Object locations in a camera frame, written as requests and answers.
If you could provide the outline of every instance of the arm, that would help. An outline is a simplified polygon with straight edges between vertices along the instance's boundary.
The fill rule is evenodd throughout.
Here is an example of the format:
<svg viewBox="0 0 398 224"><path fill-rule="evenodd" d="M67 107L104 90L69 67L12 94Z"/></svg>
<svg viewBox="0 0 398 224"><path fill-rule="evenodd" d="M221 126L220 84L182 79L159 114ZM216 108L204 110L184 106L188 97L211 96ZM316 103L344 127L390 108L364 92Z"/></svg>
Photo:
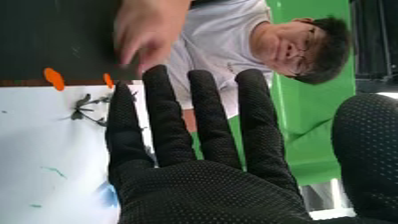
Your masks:
<svg viewBox="0 0 398 224"><path fill-rule="evenodd" d="M138 73L161 61L177 39L190 0L122 0L115 18L115 51L120 64L138 52Z"/></svg>
<svg viewBox="0 0 398 224"><path fill-rule="evenodd" d="M186 125L188 132L191 133L191 132L197 131L193 109L182 110L182 120L184 120L184 125Z"/></svg>

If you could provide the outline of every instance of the black glove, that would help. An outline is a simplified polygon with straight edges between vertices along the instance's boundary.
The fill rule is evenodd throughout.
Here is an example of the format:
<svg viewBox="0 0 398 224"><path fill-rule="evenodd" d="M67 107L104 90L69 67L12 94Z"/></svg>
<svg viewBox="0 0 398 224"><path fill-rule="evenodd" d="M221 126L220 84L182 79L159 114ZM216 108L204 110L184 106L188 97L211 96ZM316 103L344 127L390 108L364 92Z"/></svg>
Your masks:
<svg viewBox="0 0 398 224"><path fill-rule="evenodd" d="M284 144L262 74L236 76L246 173L211 74L188 74L204 160L195 160L163 66L143 75L152 145L159 168L143 150L127 87L117 84L108 114L110 183L120 224L310 223L284 161ZM360 223L357 219L332 220Z"/></svg>

